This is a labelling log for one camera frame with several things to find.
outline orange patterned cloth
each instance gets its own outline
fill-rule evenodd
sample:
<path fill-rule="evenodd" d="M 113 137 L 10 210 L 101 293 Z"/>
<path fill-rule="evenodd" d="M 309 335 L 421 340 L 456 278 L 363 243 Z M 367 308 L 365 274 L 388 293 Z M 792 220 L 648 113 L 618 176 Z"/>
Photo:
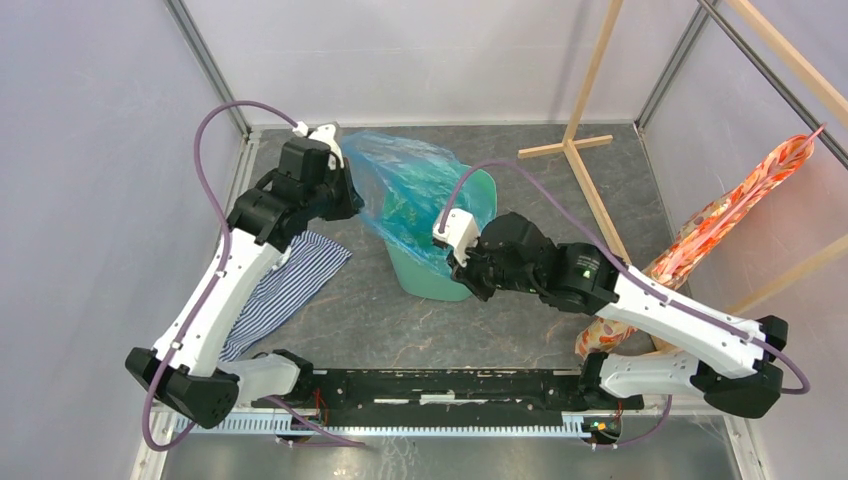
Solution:
<path fill-rule="evenodd" d="M 751 208 L 813 154 L 813 142 L 796 135 L 781 143 L 741 185 L 696 213 L 680 228 L 674 244 L 643 273 L 672 289 L 678 289 L 698 263 L 718 245 Z M 577 337 L 575 353 L 607 352 L 629 337 L 636 328 L 600 317 Z"/>

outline blue plastic bag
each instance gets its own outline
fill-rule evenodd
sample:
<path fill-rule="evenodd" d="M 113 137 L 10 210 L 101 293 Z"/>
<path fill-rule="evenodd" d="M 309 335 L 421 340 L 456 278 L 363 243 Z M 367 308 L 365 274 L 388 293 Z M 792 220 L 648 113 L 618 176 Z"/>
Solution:
<path fill-rule="evenodd" d="M 365 201 L 359 217 L 386 242 L 449 277 L 447 252 L 433 245 L 433 224 L 468 167 L 450 150 L 376 132 L 346 136 L 341 148 L 350 160 L 356 191 Z M 472 179 L 463 186 L 455 207 L 471 212 L 482 230 L 497 213 L 494 185 Z"/>

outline wooden stand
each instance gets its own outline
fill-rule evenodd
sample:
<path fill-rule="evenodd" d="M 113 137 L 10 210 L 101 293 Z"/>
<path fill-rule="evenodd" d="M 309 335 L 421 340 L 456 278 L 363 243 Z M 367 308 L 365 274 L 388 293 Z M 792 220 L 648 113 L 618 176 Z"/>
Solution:
<path fill-rule="evenodd" d="M 621 242 L 618 231 L 610 219 L 609 213 L 604 206 L 604 202 L 598 195 L 595 184 L 589 176 L 586 166 L 583 164 L 583 159 L 580 158 L 580 150 L 583 148 L 597 147 L 607 145 L 612 142 L 612 135 L 603 135 L 600 137 L 585 138 L 575 140 L 574 135 L 577 133 L 577 126 L 580 124 L 580 119 L 583 115 L 583 110 L 586 108 L 586 103 L 589 100 L 589 94 L 592 92 L 592 85 L 595 83 L 595 77 L 598 73 L 598 68 L 601 65 L 601 60 L 604 57 L 607 45 L 609 44 L 610 36 L 612 35 L 615 21 L 621 11 L 623 0 L 610 0 L 607 14 L 604 18 L 604 23 L 601 26 L 601 32 L 598 37 L 598 42 L 595 45 L 595 50 L 592 52 L 592 59 L 589 63 L 589 70 L 586 72 L 586 78 L 583 80 L 583 85 L 577 96 L 577 103 L 574 106 L 574 111 L 571 118 L 568 120 L 568 125 L 565 129 L 565 135 L 562 137 L 562 142 L 552 145 L 543 145 L 539 147 L 525 148 L 518 151 L 518 158 L 533 158 L 541 155 L 550 155 L 563 153 L 568 160 L 568 164 L 574 171 L 577 177 L 577 182 L 580 184 L 580 189 L 592 209 L 592 214 L 598 222 L 604 240 L 607 242 L 610 250 L 625 259 L 630 263 L 630 256 Z M 798 50 L 796 50 L 780 32 L 772 26 L 765 17 L 754 8 L 748 0 L 728 0 L 728 4 L 754 29 L 754 31 L 774 50 L 778 57 L 785 62 L 792 71 L 804 82 L 804 84 L 821 100 L 821 102 L 830 110 L 830 112 L 848 128 L 848 101 L 824 78 Z M 731 314 L 738 315 L 748 310 L 761 302 L 767 300 L 772 295 L 782 291 L 784 288 L 792 285 L 798 280 L 806 277 L 812 272 L 818 270 L 821 266 L 838 259 L 848 253 L 848 235 L 836 240 L 829 246 L 825 247 L 815 255 L 799 263 L 791 268 L 778 278 L 769 282 L 762 288 L 753 292 L 751 295 L 727 309 Z M 654 346 L 658 351 L 668 352 L 675 349 L 670 343 L 657 338 L 651 337 Z"/>
<path fill-rule="evenodd" d="M 541 155 L 550 155 L 553 153 L 563 153 L 568 159 L 568 164 L 574 171 L 577 177 L 577 182 L 580 184 L 580 189 L 583 195 L 586 196 L 586 201 L 589 202 L 589 208 L 592 209 L 592 214 L 601 228 L 601 233 L 604 235 L 607 245 L 610 250 L 616 255 L 624 258 L 628 263 L 630 257 L 624 249 L 624 244 L 618 236 L 618 231 L 615 229 L 612 220 L 607 213 L 604 202 L 598 195 L 598 190 L 595 184 L 592 183 L 592 178 L 589 177 L 589 172 L 586 166 L 583 165 L 583 159 L 580 158 L 580 149 L 607 145 L 612 142 L 612 135 L 603 135 L 600 137 L 585 138 L 575 140 L 574 135 L 577 133 L 577 126 L 580 124 L 580 118 L 583 116 L 583 110 L 586 108 L 586 103 L 589 101 L 589 94 L 592 92 L 592 85 L 595 83 L 595 77 L 598 74 L 598 68 L 601 66 L 601 60 L 604 58 L 604 52 L 609 44 L 610 36 L 612 35 L 615 21 L 618 18 L 618 13 L 621 11 L 623 0 L 610 0 L 607 14 L 604 18 L 604 23 L 601 26 L 601 33 L 598 37 L 598 42 L 595 44 L 595 50 L 592 52 L 592 60 L 589 62 L 589 71 L 586 72 L 586 78 L 583 80 L 583 85 L 580 87 L 580 93 L 577 95 L 577 103 L 574 106 L 574 111 L 571 113 L 571 118 L 568 120 L 568 125 L 565 129 L 565 135 L 560 143 L 552 145 L 543 145 L 541 147 L 525 148 L 518 151 L 518 158 L 533 158 Z"/>

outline green plastic basin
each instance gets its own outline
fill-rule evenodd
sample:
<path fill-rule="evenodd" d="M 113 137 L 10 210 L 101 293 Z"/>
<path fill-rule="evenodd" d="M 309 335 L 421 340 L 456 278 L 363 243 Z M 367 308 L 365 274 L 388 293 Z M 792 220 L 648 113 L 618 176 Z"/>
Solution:
<path fill-rule="evenodd" d="M 483 170 L 477 170 L 468 178 L 466 183 L 476 183 L 480 190 L 489 195 L 488 200 L 492 202 L 492 205 L 497 205 L 497 189 L 495 180 L 491 175 Z M 390 205 L 389 202 L 391 201 L 392 198 L 387 197 L 384 205 Z M 398 283 L 410 295 L 443 302 L 460 302 L 471 296 L 471 292 L 464 285 L 430 271 L 404 250 L 389 242 L 386 242 L 386 248 L 389 251 L 389 258 L 395 269 Z"/>

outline striped cloth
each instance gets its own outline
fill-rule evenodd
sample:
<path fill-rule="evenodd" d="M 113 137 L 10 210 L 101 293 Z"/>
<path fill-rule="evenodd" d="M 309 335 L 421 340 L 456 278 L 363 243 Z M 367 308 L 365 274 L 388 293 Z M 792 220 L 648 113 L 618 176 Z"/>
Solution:
<path fill-rule="evenodd" d="M 224 342 L 218 359 L 233 361 L 254 343 L 280 328 L 321 290 L 350 258 L 350 252 L 317 233 L 292 240 L 289 260 L 269 270 L 253 289 Z"/>

